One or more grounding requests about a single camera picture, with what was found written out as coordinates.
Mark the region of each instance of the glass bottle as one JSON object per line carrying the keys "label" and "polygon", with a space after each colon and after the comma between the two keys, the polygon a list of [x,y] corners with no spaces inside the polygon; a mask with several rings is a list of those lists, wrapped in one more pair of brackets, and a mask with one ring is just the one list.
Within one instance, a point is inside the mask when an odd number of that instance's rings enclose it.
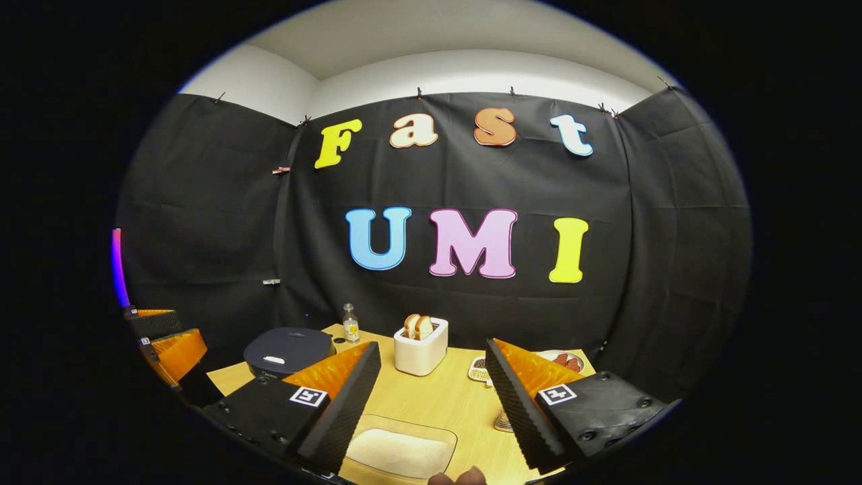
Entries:
{"label": "glass bottle", "polygon": [[356,315],[353,314],[353,305],[344,305],[344,310],[347,312],[341,322],[344,324],[344,338],[349,343],[357,343],[359,341],[359,321]]}

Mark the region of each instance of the pink letter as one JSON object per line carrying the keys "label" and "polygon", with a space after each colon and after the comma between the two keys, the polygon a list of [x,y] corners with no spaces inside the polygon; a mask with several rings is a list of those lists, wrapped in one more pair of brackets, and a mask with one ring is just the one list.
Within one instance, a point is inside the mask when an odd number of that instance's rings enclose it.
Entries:
{"label": "pink letter", "polygon": [[455,209],[439,209],[430,216],[437,224],[437,261],[431,265],[431,274],[452,276],[458,272],[452,264],[452,252],[464,274],[470,274],[485,253],[485,262],[479,274],[485,278],[511,278],[515,267],[511,263],[512,225],[518,214],[507,209],[495,209],[485,219],[474,236],[461,213]]}

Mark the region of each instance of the white ceiling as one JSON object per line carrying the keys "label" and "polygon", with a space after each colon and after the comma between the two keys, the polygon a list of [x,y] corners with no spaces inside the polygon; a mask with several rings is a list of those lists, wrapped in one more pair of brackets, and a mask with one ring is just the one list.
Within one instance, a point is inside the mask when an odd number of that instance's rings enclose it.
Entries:
{"label": "white ceiling", "polygon": [[678,82],[643,54],[567,12],[529,0],[334,0],[246,41],[318,80],[381,60],[453,49],[541,54],[650,92]]}

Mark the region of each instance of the human hand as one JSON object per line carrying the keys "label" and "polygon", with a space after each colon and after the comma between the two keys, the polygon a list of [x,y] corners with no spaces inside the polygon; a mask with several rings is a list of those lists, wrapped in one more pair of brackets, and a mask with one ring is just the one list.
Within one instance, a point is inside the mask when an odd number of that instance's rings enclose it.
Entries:
{"label": "human hand", "polygon": [[487,485],[484,474],[476,467],[472,467],[462,473],[458,480],[452,481],[446,474],[438,473],[428,478],[428,485]]}

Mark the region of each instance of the bread slice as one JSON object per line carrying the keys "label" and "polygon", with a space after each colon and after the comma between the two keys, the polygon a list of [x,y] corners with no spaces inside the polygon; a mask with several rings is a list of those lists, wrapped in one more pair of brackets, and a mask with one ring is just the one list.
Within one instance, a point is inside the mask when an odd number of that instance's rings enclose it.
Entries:
{"label": "bread slice", "polygon": [[419,315],[414,313],[404,320],[404,336],[406,338],[416,339],[416,322],[419,320]]}
{"label": "bread slice", "polygon": [[425,340],[434,331],[431,325],[431,317],[421,317],[416,320],[416,340]]}

